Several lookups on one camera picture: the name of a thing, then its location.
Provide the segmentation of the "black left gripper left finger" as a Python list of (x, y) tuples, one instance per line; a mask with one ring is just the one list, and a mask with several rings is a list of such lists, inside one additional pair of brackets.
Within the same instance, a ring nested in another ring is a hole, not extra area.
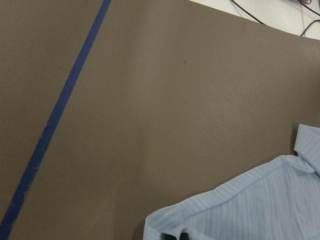
[(177, 238), (173, 235), (161, 233), (161, 239), (162, 240), (177, 240)]

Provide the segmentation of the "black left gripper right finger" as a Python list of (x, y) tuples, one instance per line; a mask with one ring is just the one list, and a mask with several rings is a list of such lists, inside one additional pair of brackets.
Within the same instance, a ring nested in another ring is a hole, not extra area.
[(189, 240), (189, 235), (187, 232), (182, 232), (179, 236), (179, 240)]

